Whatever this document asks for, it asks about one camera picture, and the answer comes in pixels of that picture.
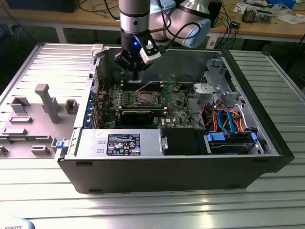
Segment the white paper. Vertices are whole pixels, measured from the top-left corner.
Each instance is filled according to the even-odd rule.
[[[298,3],[300,5],[305,5],[305,1],[302,1],[302,0],[296,0],[296,3]]]
[[[298,18],[294,15],[291,15],[291,14],[286,14],[286,15],[283,15],[283,16],[280,16],[280,17],[277,17],[279,20],[282,20],[282,21],[285,21],[289,24],[292,24],[292,25],[295,25],[295,24],[298,24],[300,22],[303,22],[303,20],[301,18]]]
[[[233,12],[243,14],[248,4],[237,3]]]

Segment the black cable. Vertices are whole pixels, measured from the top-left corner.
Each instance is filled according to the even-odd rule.
[[[219,13],[224,14],[227,17],[226,21],[228,22],[228,25],[230,26],[231,22],[232,22],[231,17],[227,14],[227,11],[226,11],[226,9],[225,9],[225,7],[223,5],[222,5],[222,8],[224,9],[224,13],[223,12],[219,12]],[[225,34],[223,35],[223,37],[221,38],[221,40],[219,42],[217,41],[218,44],[216,45],[215,48],[217,48],[219,45],[220,45],[220,48],[221,48],[221,45],[223,45],[223,39],[224,39],[225,35],[228,33],[228,30],[229,30],[228,25],[225,25],[225,27],[226,27]]]
[[[3,9],[4,9],[4,11],[10,16],[10,18],[12,18],[24,31],[25,31],[25,33],[33,40],[33,42],[36,44],[37,43],[37,41],[28,33],[28,31],[26,31],[24,28],[23,28],[23,26],[6,10],[6,8],[4,7],[4,5],[3,5],[3,2],[2,2],[2,0],[0,0],[0,2],[1,2],[1,5],[2,5],[2,7],[3,7]]]
[[[87,9],[85,9],[85,8],[83,8],[81,5],[84,3],[84,2],[86,2],[87,0],[83,0],[82,2],[80,2],[80,9],[81,10],[83,10],[83,11],[86,11],[86,12],[103,12],[103,11],[107,11],[107,9],[103,9],[103,10],[87,10]],[[116,7],[118,7],[118,6],[112,6],[112,7],[110,7],[109,9],[111,10],[111,9],[113,9],[113,8],[116,8]]]
[[[170,26],[172,25],[172,19],[171,19],[171,17],[164,11],[164,9],[163,9],[163,7],[162,7],[162,4],[161,4],[160,0],[156,0],[156,2],[157,2],[157,4],[158,4],[158,7],[159,7],[160,10],[161,10],[162,20],[163,20],[163,24],[164,24],[164,26],[165,26],[165,29],[166,29],[166,31],[168,31],[168,33],[169,33],[170,35],[173,36],[172,41],[174,41],[176,38],[181,39],[181,40],[191,39],[191,38],[196,37],[196,36],[200,33],[200,31],[201,31],[200,25],[199,25],[198,23],[195,23],[195,22],[190,22],[190,23],[187,23],[187,24],[185,24],[184,26],[182,26],[176,34],[173,34],[173,33],[169,30]],[[166,17],[167,17],[167,19],[168,19],[168,21],[169,21],[169,25],[167,25],[167,22],[166,22],[166,20],[165,20],[164,14],[166,15]],[[196,26],[198,27],[198,32],[197,32],[196,34],[194,34],[193,36],[190,36],[190,37],[179,37],[179,36],[178,36],[179,33],[180,33],[186,26],[189,26],[189,25],[196,25]]]
[[[176,79],[176,82],[178,82],[178,80],[183,77],[183,76],[186,76],[188,77],[189,79],[191,79],[194,83],[196,83],[195,79],[193,77],[191,77],[190,75],[187,75],[187,74],[182,74],[182,75],[179,75]]]
[[[194,118],[192,117],[192,115],[195,114],[195,113],[193,113],[192,115],[190,115],[189,108],[188,108],[188,106],[187,106],[187,104],[188,104],[188,102],[189,102],[190,94],[191,94],[191,92],[192,92],[192,89],[194,89],[194,88],[192,87],[192,88],[190,89],[190,92],[189,92],[189,94],[188,94],[188,96],[187,96],[187,98],[186,98],[186,101],[185,101],[186,112],[187,112],[187,114],[189,115],[189,117],[190,117],[195,123],[197,123],[197,124],[199,125],[199,127],[203,127],[203,128],[204,128],[204,126],[203,126],[201,123],[199,123],[196,119],[194,119]]]
[[[305,33],[304,33],[302,39],[300,40],[300,42],[299,42],[299,44],[297,45],[297,47],[296,47],[295,50],[298,50],[298,48],[300,47],[300,45],[301,45],[302,41],[304,40],[304,38],[305,38]]]
[[[182,26],[182,27],[178,30],[178,32],[174,35],[173,39],[172,39],[171,42],[166,46],[166,48],[169,48],[169,47],[174,43],[174,41],[176,40],[176,38],[178,38],[179,33],[181,33],[181,31],[182,31],[186,26],[189,26],[189,25],[196,25],[196,26],[198,26],[199,30],[198,30],[198,32],[197,32],[195,35],[193,35],[193,36],[191,36],[191,37],[184,38],[184,40],[191,39],[191,38],[197,36],[198,33],[199,33],[200,30],[201,30],[199,24],[196,23],[196,22],[189,22],[189,23],[186,23],[184,26]]]
[[[298,48],[302,44],[302,41],[304,40],[304,38],[305,38],[305,33],[304,33],[302,39],[300,40],[300,42],[298,43],[298,45],[297,45],[297,47],[295,49],[293,57],[289,59],[289,62],[286,65],[286,68],[285,68],[286,72],[289,72],[289,70],[293,67],[293,65],[296,62],[296,59],[297,59],[298,55],[303,53],[303,51],[304,51],[303,48],[305,47],[305,45],[303,45],[303,47],[300,50],[298,50]]]
[[[111,16],[113,19],[115,19],[116,21],[119,20],[120,17],[116,17],[116,16],[114,16],[114,15],[111,13],[111,11],[110,11],[110,9],[109,9],[109,7],[108,7],[108,3],[107,3],[106,0],[104,0],[104,3],[105,3],[106,9],[107,9],[108,13],[110,14],[110,16]]]

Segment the table leg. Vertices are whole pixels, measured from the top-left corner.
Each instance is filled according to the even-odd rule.
[[[56,29],[56,33],[57,33],[59,42],[60,43],[68,43],[66,35],[63,31],[63,27],[61,25],[58,25],[58,26],[55,27],[55,29]]]
[[[206,45],[207,49],[213,49],[216,45],[217,38],[219,38],[220,33],[209,33],[209,40]]]
[[[9,35],[9,36],[13,36],[14,32],[11,29],[11,26],[8,24],[0,24],[0,27]]]

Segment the metal bracket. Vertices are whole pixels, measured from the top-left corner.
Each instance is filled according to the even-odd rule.
[[[91,48],[92,58],[104,56],[104,51],[106,50],[109,50],[109,47],[104,46],[104,44],[94,44]]]

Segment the black connector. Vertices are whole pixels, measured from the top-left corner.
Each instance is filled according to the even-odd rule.
[[[230,28],[232,29],[239,29],[239,27],[240,27],[240,23],[238,22],[233,21],[230,23]]]

